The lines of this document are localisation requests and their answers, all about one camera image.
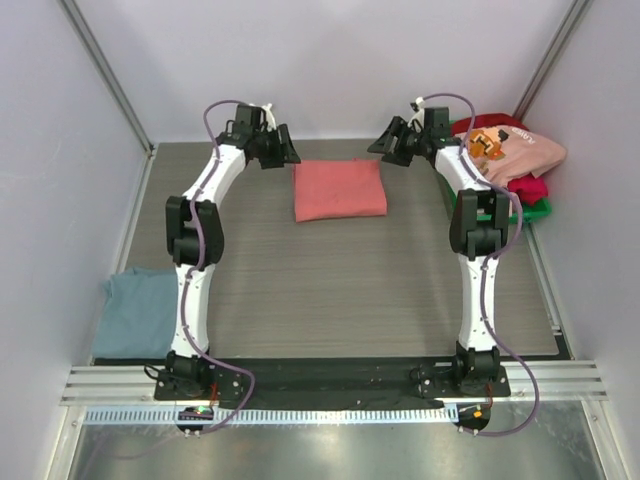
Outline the salmon pink t-shirt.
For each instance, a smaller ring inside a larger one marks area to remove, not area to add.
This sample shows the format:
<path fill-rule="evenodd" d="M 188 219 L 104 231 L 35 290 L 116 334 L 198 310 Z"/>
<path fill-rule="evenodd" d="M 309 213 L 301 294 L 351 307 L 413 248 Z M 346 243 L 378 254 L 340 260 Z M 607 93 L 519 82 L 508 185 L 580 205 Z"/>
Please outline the salmon pink t-shirt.
<path fill-rule="evenodd" d="M 297 223 L 388 212 L 378 160 L 303 160 L 293 167 L 292 180 Z"/>

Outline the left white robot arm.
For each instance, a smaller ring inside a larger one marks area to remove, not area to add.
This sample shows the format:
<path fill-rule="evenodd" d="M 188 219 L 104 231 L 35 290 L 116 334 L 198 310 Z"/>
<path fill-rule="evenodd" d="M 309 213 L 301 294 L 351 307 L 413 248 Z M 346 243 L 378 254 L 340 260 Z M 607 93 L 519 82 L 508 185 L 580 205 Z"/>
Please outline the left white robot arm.
<path fill-rule="evenodd" d="M 237 399 L 250 394 L 254 376 L 210 353 L 209 297 L 213 274 L 225 248 L 220 206 L 230 187 L 255 160 L 263 169 L 296 164 L 300 158 L 287 125 L 269 104 L 234 101 L 234 117 L 212 134 L 212 152 L 194 183 L 165 204 L 166 247 L 177 278 L 176 324 L 158 399 L 198 400 L 207 394 Z"/>

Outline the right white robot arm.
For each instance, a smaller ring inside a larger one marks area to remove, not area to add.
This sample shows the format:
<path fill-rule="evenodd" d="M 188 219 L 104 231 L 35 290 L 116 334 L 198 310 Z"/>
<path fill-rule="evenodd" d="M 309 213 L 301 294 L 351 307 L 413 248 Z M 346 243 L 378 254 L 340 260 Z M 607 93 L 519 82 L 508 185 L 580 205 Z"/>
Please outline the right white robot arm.
<path fill-rule="evenodd" d="M 462 274 L 462 323 L 451 364 L 419 366 L 411 376 L 424 398 L 481 396 L 500 381 L 494 290 L 498 253 L 509 241 L 510 199 L 490 185 L 466 142 L 452 134 L 448 108 L 414 103 L 412 109 L 409 120 L 393 117 L 368 151 L 402 167 L 422 157 L 456 192 L 449 244 Z"/>

